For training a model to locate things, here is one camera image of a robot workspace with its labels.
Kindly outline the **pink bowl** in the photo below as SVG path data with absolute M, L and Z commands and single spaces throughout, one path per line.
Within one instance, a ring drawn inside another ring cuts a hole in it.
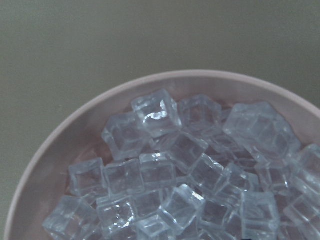
M 129 110 L 133 99 L 162 88 L 176 100 L 206 94 L 224 106 L 267 101 L 290 122 L 303 144 L 320 141 L 320 110 L 272 83 L 217 70 L 179 70 L 145 76 L 92 99 L 52 132 L 30 161 L 17 186 L 4 238 L 49 239 L 42 223 L 66 191 L 68 165 L 98 153 L 102 146 L 101 132 L 109 116 Z

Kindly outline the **pile of clear ice cubes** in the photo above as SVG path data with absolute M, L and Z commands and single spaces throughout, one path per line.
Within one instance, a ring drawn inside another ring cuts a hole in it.
M 111 116 L 111 162 L 68 168 L 55 240 L 317 240 L 320 147 L 265 101 L 224 108 L 164 89 Z

